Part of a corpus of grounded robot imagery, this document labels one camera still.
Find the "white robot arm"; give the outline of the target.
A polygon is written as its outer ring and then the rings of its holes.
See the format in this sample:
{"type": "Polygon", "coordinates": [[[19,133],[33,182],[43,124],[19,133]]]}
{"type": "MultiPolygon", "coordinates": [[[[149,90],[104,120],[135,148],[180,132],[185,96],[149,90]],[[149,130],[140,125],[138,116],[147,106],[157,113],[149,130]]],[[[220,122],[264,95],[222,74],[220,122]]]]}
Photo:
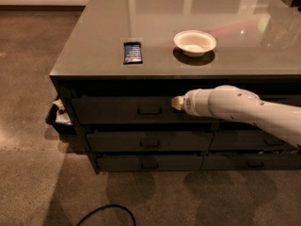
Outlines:
{"type": "Polygon", "coordinates": [[[172,107],[191,116],[252,124],[274,137],[301,147],[301,108],[270,103],[234,86],[193,89],[171,100],[172,107]]]}

